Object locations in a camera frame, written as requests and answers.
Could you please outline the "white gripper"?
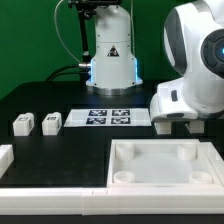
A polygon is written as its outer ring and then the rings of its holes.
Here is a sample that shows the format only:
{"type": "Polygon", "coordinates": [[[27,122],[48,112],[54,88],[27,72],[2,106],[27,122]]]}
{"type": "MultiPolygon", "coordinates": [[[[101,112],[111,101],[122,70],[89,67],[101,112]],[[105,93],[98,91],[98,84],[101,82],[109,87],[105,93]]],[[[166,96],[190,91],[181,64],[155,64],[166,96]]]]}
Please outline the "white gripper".
{"type": "Polygon", "coordinates": [[[198,112],[191,108],[183,97],[183,82],[169,81],[157,86],[150,103],[152,122],[194,120],[198,112]]]}

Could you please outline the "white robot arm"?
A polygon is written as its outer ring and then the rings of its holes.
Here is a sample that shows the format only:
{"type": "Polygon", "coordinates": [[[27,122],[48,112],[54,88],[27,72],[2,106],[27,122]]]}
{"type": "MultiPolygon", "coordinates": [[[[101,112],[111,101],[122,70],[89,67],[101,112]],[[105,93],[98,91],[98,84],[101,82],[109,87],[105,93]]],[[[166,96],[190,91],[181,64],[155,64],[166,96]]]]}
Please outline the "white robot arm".
{"type": "MultiPolygon", "coordinates": [[[[130,49],[130,15],[118,5],[96,8],[96,54],[89,89],[119,94],[142,83],[130,49]]],[[[172,9],[164,49],[181,77],[157,87],[154,122],[217,118],[224,114],[224,0],[196,0],[172,9]]]]}

